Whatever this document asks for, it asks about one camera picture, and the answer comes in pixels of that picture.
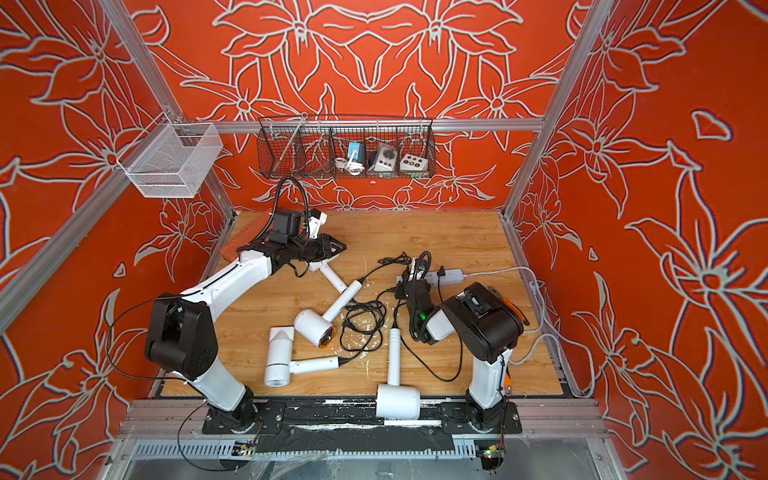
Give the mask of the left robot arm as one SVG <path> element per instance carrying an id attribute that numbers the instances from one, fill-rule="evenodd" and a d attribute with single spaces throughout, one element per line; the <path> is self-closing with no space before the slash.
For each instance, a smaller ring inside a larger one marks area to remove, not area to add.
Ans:
<path id="1" fill-rule="evenodd" d="M 328 345 L 335 334 L 334 319 L 359 286 L 345 285 L 330 268 L 330 260 L 346 246 L 322 232 L 326 221 L 326 214 L 317 209 L 279 210 L 261 233 L 238 248 L 236 259 L 226 268 L 180 294 L 161 295 L 152 306 L 146 358 L 190 383 L 213 413 L 238 428 L 250 425 L 256 414 L 253 392 L 221 362 L 215 323 L 252 287 L 298 260 L 312 271 L 322 271 L 340 296 L 323 314 L 302 311 L 292 327 L 279 330 L 276 341 L 282 350 L 290 348 L 296 335 L 317 347 Z"/>

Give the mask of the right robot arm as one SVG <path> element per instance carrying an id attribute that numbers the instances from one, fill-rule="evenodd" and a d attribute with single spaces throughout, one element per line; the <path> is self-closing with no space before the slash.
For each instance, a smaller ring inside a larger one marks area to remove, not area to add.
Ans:
<path id="1" fill-rule="evenodd" d="M 496 289 L 479 282 L 440 304 L 432 301 L 430 289 L 425 280 L 409 280 L 402 287 L 412 340 L 432 345 L 458 336 L 473 356 L 465 420 L 479 430 L 493 428 L 503 418 L 504 375 L 527 318 Z"/>

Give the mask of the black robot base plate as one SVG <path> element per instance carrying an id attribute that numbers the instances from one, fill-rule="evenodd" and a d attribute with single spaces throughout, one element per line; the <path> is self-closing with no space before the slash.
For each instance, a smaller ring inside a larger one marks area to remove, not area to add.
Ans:
<path id="1" fill-rule="evenodd" d="M 449 434 L 485 434 L 522 432 L 516 405 L 504 400 L 491 413 L 487 424 L 467 406 L 460 396 L 428 396 L 421 400 L 420 416 L 416 420 L 385 420 L 375 415 L 376 402 L 372 396 L 319 397 L 277 396 L 254 400 L 257 420 L 245 432 L 261 431 L 277 434 L 289 427 L 436 427 Z"/>

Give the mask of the white power strip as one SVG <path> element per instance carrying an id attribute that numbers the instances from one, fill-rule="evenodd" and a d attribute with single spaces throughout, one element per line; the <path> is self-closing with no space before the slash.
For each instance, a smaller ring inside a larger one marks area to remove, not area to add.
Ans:
<path id="1" fill-rule="evenodd" d="M 436 287 L 437 284 L 441 286 L 461 284 L 465 279 L 465 275 L 461 269 L 448 269 L 444 275 L 439 275 L 436 271 L 420 272 L 418 278 L 423 278 L 431 286 Z"/>

